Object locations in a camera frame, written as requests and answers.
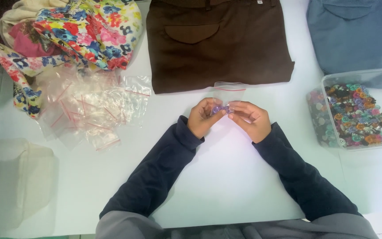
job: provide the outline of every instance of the pink fabric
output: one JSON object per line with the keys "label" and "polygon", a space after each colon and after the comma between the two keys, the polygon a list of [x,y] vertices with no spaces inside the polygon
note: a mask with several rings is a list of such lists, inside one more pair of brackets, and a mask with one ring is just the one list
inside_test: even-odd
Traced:
{"label": "pink fabric", "polygon": [[8,33],[14,38],[13,50],[25,57],[60,55],[61,49],[53,42],[40,36],[32,27],[33,21],[15,24]]}

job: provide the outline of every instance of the waistband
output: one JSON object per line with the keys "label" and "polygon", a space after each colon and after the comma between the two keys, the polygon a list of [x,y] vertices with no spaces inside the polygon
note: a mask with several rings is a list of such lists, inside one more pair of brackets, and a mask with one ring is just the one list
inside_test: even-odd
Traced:
{"label": "waistband", "polygon": [[274,7],[279,0],[158,0],[167,4],[175,5],[183,8],[206,8],[210,10],[210,6],[215,6],[226,2],[261,2],[262,4],[270,4]]}

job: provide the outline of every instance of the belt loop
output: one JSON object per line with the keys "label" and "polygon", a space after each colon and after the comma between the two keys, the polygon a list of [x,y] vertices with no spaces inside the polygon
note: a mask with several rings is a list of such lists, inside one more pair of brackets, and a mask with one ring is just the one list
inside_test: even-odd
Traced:
{"label": "belt loop", "polygon": [[210,7],[210,0],[206,0],[206,11],[209,11],[210,9],[212,9]]}

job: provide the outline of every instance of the person's right hand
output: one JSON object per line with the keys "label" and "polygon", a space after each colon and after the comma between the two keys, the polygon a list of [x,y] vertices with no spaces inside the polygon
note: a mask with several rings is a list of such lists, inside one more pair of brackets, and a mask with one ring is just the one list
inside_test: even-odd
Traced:
{"label": "person's right hand", "polygon": [[231,105],[233,105],[234,113],[229,114],[228,117],[240,126],[254,143],[257,144],[268,136],[271,132],[268,111],[247,101],[231,103]]}

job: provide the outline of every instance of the navy sleeve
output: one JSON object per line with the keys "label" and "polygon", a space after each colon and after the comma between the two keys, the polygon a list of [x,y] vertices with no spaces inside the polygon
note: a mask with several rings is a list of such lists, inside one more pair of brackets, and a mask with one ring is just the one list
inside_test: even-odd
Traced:
{"label": "navy sleeve", "polygon": [[100,219],[110,211],[127,211],[148,217],[166,199],[183,168],[191,162],[196,148],[204,142],[187,127],[188,119],[178,122],[163,134],[128,180],[110,198]]}
{"label": "navy sleeve", "polygon": [[271,133],[253,145],[278,172],[285,190],[299,204],[307,220],[336,213],[362,216],[355,204],[294,151],[278,123],[271,127]]}

